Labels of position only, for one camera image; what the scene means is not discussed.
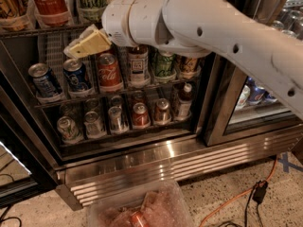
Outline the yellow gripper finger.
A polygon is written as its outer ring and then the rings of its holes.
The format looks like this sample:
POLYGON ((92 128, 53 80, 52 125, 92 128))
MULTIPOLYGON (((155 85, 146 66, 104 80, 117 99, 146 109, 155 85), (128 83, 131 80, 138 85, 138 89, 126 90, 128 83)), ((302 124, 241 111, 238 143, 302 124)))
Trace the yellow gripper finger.
POLYGON ((72 41, 63 53, 73 59, 81 59, 107 51, 111 48, 111 41, 104 33, 103 29, 98 29, 95 25, 87 27, 78 39, 72 41))

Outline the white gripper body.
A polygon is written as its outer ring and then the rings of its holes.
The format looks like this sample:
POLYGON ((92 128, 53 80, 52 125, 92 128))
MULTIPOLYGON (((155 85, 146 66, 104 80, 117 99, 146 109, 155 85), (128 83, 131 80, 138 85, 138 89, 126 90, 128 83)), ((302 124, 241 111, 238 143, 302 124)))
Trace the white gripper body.
POLYGON ((102 26, 118 46, 154 47, 168 41, 162 17, 164 0, 113 0, 102 14, 102 26))

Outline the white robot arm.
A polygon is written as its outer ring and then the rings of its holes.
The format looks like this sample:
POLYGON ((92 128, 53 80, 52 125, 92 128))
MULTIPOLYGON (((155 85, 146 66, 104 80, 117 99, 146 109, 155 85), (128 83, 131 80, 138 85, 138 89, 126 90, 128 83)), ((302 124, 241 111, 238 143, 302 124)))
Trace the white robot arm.
POLYGON ((113 0, 101 22, 101 29, 87 27, 64 54, 80 59, 112 44, 145 44, 190 58, 215 52, 303 118, 302 43, 257 23, 225 0, 113 0))

